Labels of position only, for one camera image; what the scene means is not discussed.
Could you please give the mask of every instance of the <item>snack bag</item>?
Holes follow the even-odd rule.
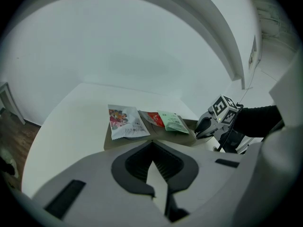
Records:
[[[140,111],[141,116],[153,125],[164,127],[163,121],[157,112]]]
[[[112,140],[150,135],[135,107],[108,105],[108,112]]]
[[[167,131],[180,131],[187,134],[189,133],[187,128],[183,125],[176,114],[160,110],[158,110],[158,113],[163,120],[165,129]]]

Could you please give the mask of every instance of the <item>white tabletop surface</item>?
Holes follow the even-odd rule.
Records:
[[[50,113],[37,134],[24,167],[22,192],[32,198],[48,180],[81,158],[103,151],[108,104],[138,110],[197,116],[180,100],[119,87],[79,84]]]

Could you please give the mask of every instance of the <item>white wall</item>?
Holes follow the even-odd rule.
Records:
[[[303,49],[297,50],[283,77],[270,91],[281,113],[285,126],[303,125]]]
[[[249,70],[249,57],[256,36],[257,55],[262,51],[262,38],[259,17],[252,0],[212,0],[228,23],[238,45],[243,65],[245,86],[248,87],[253,69],[258,63],[255,60]]]
[[[80,82],[173,95],[198,116],[231,82],[200,34],[143,0],[55,1],[19,22],[0,55],[0,79],[37,124]]]
[[[296,52],[301,39],[279,2],[277,0],[253,1],[259,13],[262,36],[273,40],[276,44],[286,45]]]
[[[174,0],[194,15],[208,31],[202,36],[225,66],[230,78],[243,78],[240,52],[224,16],[212,0]]]
[[[240,81],[233,81],[225,91],[235,102],[241,101],[244,107],[263,107],[273,105],[269,94],[271,88],[279,81],[289,68],[295,53],[289,47],[263,40],[261,61],[256,67],[249,90],[240,90]]]

